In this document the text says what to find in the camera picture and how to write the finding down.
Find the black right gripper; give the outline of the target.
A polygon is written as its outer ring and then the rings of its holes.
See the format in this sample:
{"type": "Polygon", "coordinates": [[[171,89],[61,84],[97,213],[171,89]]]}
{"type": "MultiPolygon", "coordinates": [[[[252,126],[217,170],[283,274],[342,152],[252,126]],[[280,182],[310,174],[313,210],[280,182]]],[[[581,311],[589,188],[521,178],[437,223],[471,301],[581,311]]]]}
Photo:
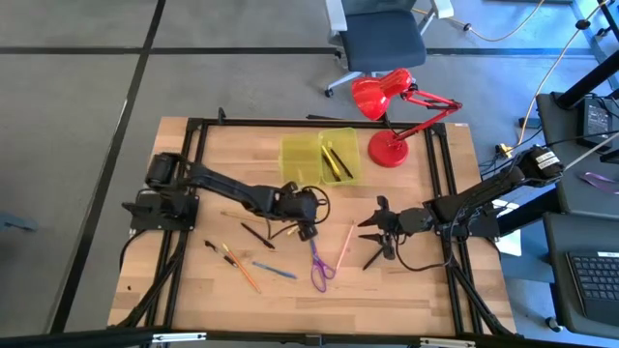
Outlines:
{"type": "MultiPolygon", "coordinates": [[[[360,222],[358,227],[377,225],[381,228],[388,221],[390,214],[389,233],[393,236],[412,236],[415,233],[426,232],[432,228],[432,217],[427,209],[409,208],[399,213],[394,213],[390,212],[389,201],[385,196],[378,195],[376,200],[379,209],[375,210],[369,218],[360,222]]],[[[360,235],[360,238],[377,242],[380,245],[380,249],[374,258],[382,255],[388,260],[394,260],[396,258],[396,251],[391,235],[375,233],[360,235]]]]}

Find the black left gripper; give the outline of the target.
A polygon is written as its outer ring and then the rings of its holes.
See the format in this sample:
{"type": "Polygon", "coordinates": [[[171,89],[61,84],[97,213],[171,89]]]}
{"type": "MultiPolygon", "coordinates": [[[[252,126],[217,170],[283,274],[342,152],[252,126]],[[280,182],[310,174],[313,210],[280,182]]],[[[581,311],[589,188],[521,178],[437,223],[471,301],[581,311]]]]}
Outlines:
{"type": "Polygon", "coordinates": [[[316,237],[318,231],[313,223],[316,219],[318,199],[310,189],[298,190],[295,182],[286,183],[281,190],[288,192],[278,200],[278,217],[282,220],[300,220],[298,235],[302,242],[316,237]]]}

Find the black pen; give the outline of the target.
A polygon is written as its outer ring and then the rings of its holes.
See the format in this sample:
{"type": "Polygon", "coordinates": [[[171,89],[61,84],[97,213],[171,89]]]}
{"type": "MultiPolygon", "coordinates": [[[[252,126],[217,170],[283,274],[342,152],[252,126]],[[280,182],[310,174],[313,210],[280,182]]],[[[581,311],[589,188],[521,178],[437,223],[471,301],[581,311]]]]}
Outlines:
{"type": "Polygon", "coordinates": [[[376,251],[370,258],[370,260],[364,265],[363,271],[367,270],[379,257],[383,256],[384,247],[376,251]]]}
{"type": "Polygon", "coordinates": [[[254,229],[252,229],[251,227],[249,227],[247,224],[245,224],[244,222],[240,223],[241,226],[247,230],[249,233],[251,233],[257,240],[260,241],[260,243],[262,243],[265,247],[269,248],[269,249],[275,249],[275,246],[273,244],[271,244],[267,239],[265,239],[264,237],[262,237],[260,234],[258,234],[254,229]]]}
{"type": "Polygon", "coordinates": [[[340,156],[337,154],[337,152],[333,149],[330,148],[330,152],[331,154],[335,157],[336,161],[338,162],[338,164],[342,167],[342,169],[344,170],[345,174],[350,178],[350,179],[354,179],[354,176],[352,175],[352,172],[348,169],[348,167],[345,165],[345,163],[342,161],[342,159],[340,158],[340,156]]]}

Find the pink pencil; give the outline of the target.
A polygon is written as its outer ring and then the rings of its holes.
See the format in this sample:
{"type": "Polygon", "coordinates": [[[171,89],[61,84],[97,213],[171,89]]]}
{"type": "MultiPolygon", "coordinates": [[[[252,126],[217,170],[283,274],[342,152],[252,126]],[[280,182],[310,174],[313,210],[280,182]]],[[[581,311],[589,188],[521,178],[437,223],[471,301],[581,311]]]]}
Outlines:
{"type": "Polygon", "coordinates": [[[343,261],[343,258],[344,258],[345,254],[346,254],[346,251],[348,249],[348,245],[349,245],[350,239],[352,237],[352,233],[353,233],[353,231],[355,229],[355,226],[356,226],[355,222],[356,222],[355,220],[351,221],[350,228],[349,228],[349,230],[347,232],[347,235],[346,235],[346,238],[344,240],[343,246],[342,246],[341,251],[339,253],[339,259],[338,259],[338,262],[337,262],[336,267],[335,267],[336,272],[339,270],[339,268],[341,266],[341,263],[343,261]]]}

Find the purple scissors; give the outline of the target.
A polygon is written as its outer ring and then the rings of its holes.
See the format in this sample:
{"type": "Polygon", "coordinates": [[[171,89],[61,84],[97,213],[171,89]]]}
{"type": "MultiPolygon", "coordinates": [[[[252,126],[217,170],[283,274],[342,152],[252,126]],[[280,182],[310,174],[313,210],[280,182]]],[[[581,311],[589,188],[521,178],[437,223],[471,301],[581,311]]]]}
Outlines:
{"type": "Polygon", "coordinates": [[[320,258],[314,240],[310,240],[309,245],[311,251],[310,279],[314,288],[324,293],[327,290],[327,281],[335,277],[336,270],[320,258]]]}

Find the translucent yellow-green supply box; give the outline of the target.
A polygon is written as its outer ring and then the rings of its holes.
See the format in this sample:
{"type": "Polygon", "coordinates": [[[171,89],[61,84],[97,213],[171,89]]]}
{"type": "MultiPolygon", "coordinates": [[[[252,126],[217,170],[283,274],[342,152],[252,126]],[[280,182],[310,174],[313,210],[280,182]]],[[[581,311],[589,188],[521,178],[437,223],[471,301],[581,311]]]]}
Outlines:
{"type": "Polygon", "coordinates": [[[280,141],[280,173],[282,178],[300,185],[354,186],[362,178],[361,157],[357,132],[352,128],[303,131],[288,134],[280,141]],[[326,162],[321,146],[324,145],[340,171],[337,182],[326,162]],[[350,179],[331,154],[333,148],[352,172],[350,179]]]}

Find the blue pen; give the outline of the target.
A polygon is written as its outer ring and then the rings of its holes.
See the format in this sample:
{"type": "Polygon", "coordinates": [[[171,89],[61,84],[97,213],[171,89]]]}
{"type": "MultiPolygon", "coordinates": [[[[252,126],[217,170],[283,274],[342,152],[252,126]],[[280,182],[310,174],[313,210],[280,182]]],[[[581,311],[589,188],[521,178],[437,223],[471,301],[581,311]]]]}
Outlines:
{"type": "Polygon", "coordinates": [[[282,270],[276,269],[274,267],[271,267],[271,266],[268,266],[268,265],[265,265],[265,264],[262,264],[262,263],[259,263],[259,262],[256,262],[256,261],[252,261],[251,263],[255,267],[258,267],[260,269],[272,272],[272,273],[277,274],[279,276],[283,276],[283,277],[291,278],[291,279],[297,279],[297,277],[294,274],[292,274],[292,273],[289,273],[289,272],[286,272],[286,271],[282,271],[282,270]]]}

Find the orange pencil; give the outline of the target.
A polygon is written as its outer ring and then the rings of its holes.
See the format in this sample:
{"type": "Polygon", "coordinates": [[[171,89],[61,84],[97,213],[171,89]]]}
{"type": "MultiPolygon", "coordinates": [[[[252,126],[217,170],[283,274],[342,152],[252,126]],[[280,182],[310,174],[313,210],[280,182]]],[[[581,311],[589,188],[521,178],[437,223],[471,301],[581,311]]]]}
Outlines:
{"type": "Polygon", "coordinates": [[[221,243],[221,246],[223,247],[223,249],[226,251],[226,253],[232,258],[232,260],[237,264],[238,268],[240,269],[241,273],[244,275],[244,277],[246,278],[246,280],[249,282],[249,284],[252,286],[252,288],[258,293],[261,294],[262,291],[259,288],[259,286],[257,285],[257,283],[255,282],[255,280],[251,277],[250,273],[247,271],[247,269],[243,266],[242,262],[238,259],[238,257],[232,252],[232,250],[228,247],[228,245],[226,243],[221,243]]]}

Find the black marker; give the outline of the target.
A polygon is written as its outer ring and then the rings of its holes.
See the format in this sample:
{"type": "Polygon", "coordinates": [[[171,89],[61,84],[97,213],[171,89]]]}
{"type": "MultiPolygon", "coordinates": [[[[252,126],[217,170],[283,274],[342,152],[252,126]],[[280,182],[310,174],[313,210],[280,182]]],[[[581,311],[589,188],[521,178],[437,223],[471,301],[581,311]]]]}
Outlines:
{"type": "Polygon", "coordinates": [[[220,248],[218,248],[217,246],[215,246],[213,243],[211,243],[208,240],[204,240],[204,245],[208,248],[210,248],[213,252],[217,253],[225,262],[227,262],[229,265],[231,265],[234,268],[238,269],[238,265],[237,263],[224,251],[222,251],[220,248]]]}

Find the dark grey side desk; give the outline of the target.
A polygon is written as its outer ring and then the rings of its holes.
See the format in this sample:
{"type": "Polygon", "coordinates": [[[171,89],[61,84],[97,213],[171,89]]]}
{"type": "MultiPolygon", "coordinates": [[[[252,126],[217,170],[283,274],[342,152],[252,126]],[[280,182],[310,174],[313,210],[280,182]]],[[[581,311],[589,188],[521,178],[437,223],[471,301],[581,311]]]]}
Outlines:
{"type": "MultiPolygon", "coordinates": [[[[555,155],[568,165],[588,151],[574,140],[576,137],[576,109],[562,109],[551,94],[536,97],[538,114],[542,121],[546,143],[555,155]]],[[[595,218],[619,219],[619,185],[611,185],[604,191],[583,181],[580,176],[586,172],[599,174],[619,182],[619,164],[600,161],[598,153],[586,158],[565,171],[556,185],[556,194],[563,212],[595,218]]]]}
{"type": "Polygon", "coordinates": [[[619,339],[619,327],[584,315],[566,257],[570,251],[619,252],[619,220],[546,214],[543,224],[554,273],[551,292],[558,324],[575,334],[619,339]]]}

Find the dark blue office chair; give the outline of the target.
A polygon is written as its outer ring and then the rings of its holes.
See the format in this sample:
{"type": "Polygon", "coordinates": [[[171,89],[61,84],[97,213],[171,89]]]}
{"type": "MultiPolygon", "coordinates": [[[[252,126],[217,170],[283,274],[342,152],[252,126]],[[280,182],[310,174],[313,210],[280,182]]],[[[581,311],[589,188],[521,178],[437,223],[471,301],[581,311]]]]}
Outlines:
{"type": "Polygon", "coordinates": [[[323,0],[329,24],[329,43],[335,55],[346,60],[347,74],[324,89],[334,89],[361,75],[375,76],[398,68],[424,64],[427,50],[422,38],[435,18],[454,15],[452,0],[429,0],[421,21],[413,15],[417,0],[323,0]]]}

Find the black laptop keyboard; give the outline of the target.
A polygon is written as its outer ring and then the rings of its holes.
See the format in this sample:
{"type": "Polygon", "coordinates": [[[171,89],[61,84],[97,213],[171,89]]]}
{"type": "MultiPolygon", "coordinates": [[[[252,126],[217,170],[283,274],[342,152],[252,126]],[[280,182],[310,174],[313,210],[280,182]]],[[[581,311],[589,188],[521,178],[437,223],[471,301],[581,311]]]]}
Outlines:
{"type": "Polygon", "coordinates": [[[584,315],[619,327],[619,252],[570,251],[566,257],[584,315]]]}

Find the black power adapter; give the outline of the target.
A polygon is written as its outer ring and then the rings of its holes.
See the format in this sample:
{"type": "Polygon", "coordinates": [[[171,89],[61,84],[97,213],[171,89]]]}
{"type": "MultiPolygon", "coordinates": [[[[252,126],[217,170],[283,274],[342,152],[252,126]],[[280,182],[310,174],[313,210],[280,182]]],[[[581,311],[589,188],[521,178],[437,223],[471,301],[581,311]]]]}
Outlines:
{"type": "Polygon", "coordinates": [[[576,143],[593,148],[611,137],[619,124],[619,104],[613,99],[592,96],[581,101],[577,110],[576,143]]]}

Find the black crossbar with silver brackets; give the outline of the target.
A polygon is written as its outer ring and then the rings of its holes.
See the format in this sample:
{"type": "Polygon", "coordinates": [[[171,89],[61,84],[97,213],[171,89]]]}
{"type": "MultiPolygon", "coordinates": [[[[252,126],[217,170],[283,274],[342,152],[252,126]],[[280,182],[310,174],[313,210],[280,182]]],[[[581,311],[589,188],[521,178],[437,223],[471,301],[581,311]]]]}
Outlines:
{"type": "Polygon", "coordinates": [[[463,333],[452,337],[414,335],[243,333],[220,331],[173,331],[163,327],[109,328],[105,330],[47,333],[0,337],[0,348],[123,348],[206,340],[274,341],[321,347],[325,344],[394,344],[440,348],[603,348],[562,342],[527,339],[517,335],[463,333]]]}

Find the black aluminium table frame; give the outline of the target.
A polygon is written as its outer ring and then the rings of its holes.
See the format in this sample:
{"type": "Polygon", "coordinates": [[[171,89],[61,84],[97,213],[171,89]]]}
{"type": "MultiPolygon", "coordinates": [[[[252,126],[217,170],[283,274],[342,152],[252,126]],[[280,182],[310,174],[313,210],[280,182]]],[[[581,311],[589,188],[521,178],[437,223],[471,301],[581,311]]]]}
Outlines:
{"type": "MultiPolygon", "coordinates": [[[[334,129],[357,128],[360,148],[365,148],[376,124],[361,122],[370,129],[343,122],[326,121],[325,127],[308,120],[275,121],[269,126],[209,125],[206,129],[203,162],[230,177],[250,185],[280,187],[278,151],[280,139],[288,134],[309,134],[334,129]]],[[[458,191],[480,181],[477,159],[468,125],[447,124],[452,166],[458,191]]],[[[422,133],[407,139],[411,153],[398,168],[387,169],[362,155],[361,183],[353,187],[324,188],[333,202],[330,217],[318,226],[317,247],[329,265],[337,264],[352,220],[361,222],[377,208],[376,196],[389,198],[394,210],[420,205],[434,192],[428,168],[426,139],[422,133]]],[[[310,281],[310,246],[298,237],[279,235],[263,246],[238,226],[240,220],[221,211],[244,213],[237,203],[201,190],[197,226],[189,233],[184,266],[171,327],[206,332],[207,338],[247,338],[317,344],[346,342],[411,342],[408,336],[455,335],[454,315],[446,272],[406,271],[397,261],[384,258],[362,271],[378,246],[358,239],[357,234],[375,233],[375,228],[355,229],[338,275],[328,282],[325,293],[310,281]],[[257,293],[241,271],[229,266],[203,245],[208,239],[228,244],[261,289],[257,293]],[[289,279],[255,268],[251,261],[283,269],[298,279],[289,279]]],[[[506,328],[514,332],[515,320],[509,304],[501,263],[494,247],[483,239],[468,240],[471,268],[477,291],[506,328]]],[[[109,312],[108,324],[124,320],[153,282],[162,246],[162,232],[147,232],[129,246],[109,312]]]]}

